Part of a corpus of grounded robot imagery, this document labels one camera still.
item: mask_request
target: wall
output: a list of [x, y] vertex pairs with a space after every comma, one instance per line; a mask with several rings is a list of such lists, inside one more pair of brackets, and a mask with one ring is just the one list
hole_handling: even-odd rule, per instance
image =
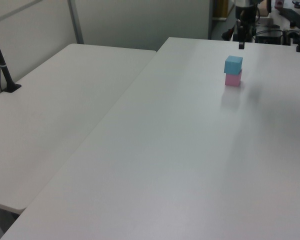
[[76, 43], [67, 0], [43, 0], [0, 21], [0, 48], [16, 82]]
[[208, 39], [211, 0], [72, 0], [85, 44], [157, 51], [168, 37]]

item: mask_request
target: cube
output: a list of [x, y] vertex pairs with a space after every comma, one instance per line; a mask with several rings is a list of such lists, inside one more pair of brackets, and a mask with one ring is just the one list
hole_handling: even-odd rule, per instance
[[242, 69], [240, 70], [239, 75], [233, 75], [227, 73], [225, 75], [225, 85], [238, 87], [241, 83], [241, 75], [242, 75]]
[[239, 75], [242, 68], [243, 57], [228, 56], [225, 60], [224, 73], [231, 75]]

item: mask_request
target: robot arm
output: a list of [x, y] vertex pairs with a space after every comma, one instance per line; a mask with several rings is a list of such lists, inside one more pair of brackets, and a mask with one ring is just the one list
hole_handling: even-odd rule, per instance
[[[264, 0], [232, 0], [235, 5], [237, 21], [237, 36], [239, 49], [245, 49], [245, 42], [249, 40], [250, 29], [255, 24], [257, 5]], [[267, 1], [267, 11], [271, 13], [271, 0]]]

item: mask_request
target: table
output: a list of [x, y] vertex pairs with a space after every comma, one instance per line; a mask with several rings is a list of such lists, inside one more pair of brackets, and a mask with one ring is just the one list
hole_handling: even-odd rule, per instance
[[17, 239], [300, 240], [300, 53], [169, 38], [2, 238]]
[[155, 53], [71, 44], [0, 94], [0, 208], [20, 214]]

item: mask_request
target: gray partition wall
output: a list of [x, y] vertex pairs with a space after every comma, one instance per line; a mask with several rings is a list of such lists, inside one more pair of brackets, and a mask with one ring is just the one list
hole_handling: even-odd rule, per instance
[[70, 2], [85, 44], [157, 51], [168, 37], [210, 37], [211, 0]]

